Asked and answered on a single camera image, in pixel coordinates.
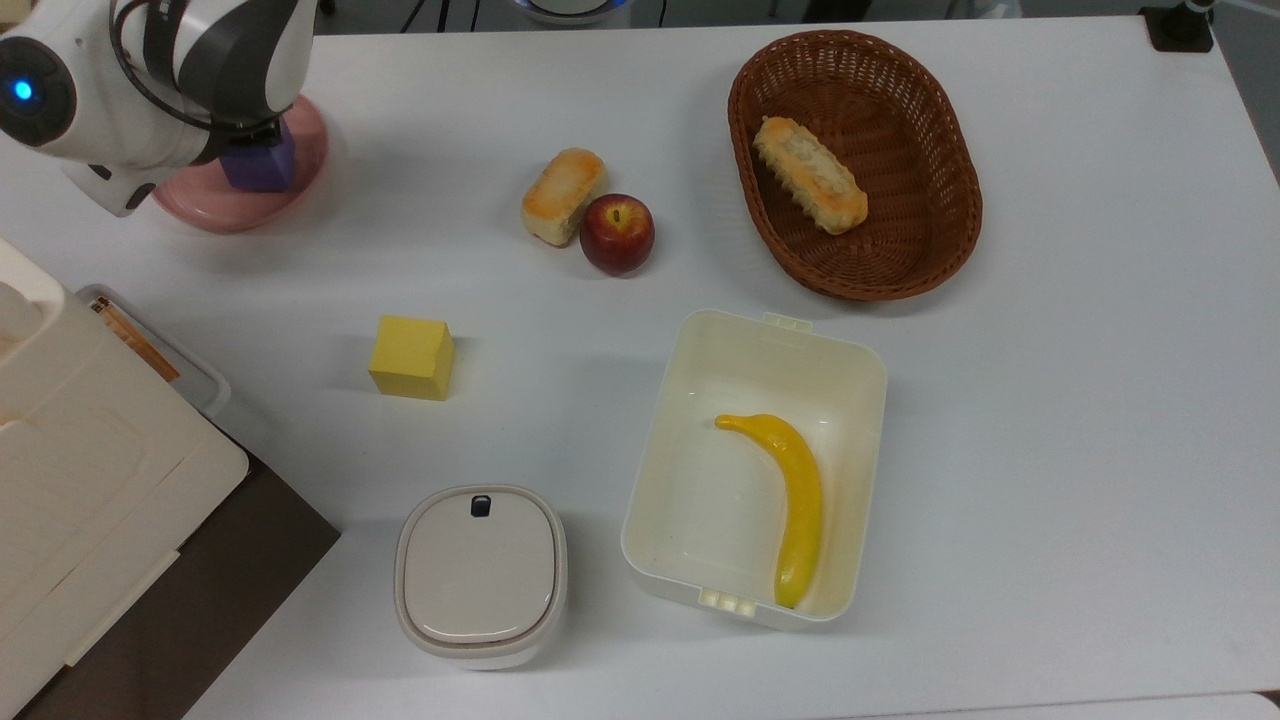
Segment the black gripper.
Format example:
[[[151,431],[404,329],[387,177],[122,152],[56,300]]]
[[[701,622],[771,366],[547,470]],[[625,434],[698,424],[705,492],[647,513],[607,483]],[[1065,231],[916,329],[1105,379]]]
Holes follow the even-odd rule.
[[[248,124],[216,122],[210,132],[210,146],[215,152],[230,149],[270,149],[283,141],[283,122],[280,117],[257,120]]]

